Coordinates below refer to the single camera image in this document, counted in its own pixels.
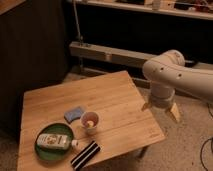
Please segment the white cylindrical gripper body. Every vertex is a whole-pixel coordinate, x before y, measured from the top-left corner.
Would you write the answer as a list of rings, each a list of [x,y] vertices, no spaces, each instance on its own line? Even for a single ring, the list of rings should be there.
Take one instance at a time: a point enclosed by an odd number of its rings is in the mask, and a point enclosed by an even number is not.
[[[149,102],[158,108],[170,108],[174,103],[175,89],[158,83],[150,84]]]

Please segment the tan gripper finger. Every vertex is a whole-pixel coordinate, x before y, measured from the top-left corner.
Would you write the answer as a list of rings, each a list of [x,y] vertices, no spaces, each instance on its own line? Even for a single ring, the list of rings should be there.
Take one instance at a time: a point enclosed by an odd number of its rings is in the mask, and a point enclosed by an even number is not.
[[[141,110],[142,110],[142,111],[145,111],[146,109],[149,109],[149,108],[151,108],[151,107],[152,107],[151,102],[146,102],[146,103],[144,103],[144,105],[142,106]]]
[[[166,114],[176,123],[180,121],[180,112],[176,103],[173,103],[171,107],[166,110]]]

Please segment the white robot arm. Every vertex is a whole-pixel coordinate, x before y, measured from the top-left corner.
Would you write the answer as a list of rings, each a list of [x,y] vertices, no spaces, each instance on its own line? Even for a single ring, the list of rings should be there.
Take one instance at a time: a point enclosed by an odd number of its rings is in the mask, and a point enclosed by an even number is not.
[[[150,82],[150,94],[143,110],[155,106],[179,122],[175,90],[213,105],[213,70],[186,67],[184,56],[177,50],[168,50],[150,58],[143,64],[142,72]]]

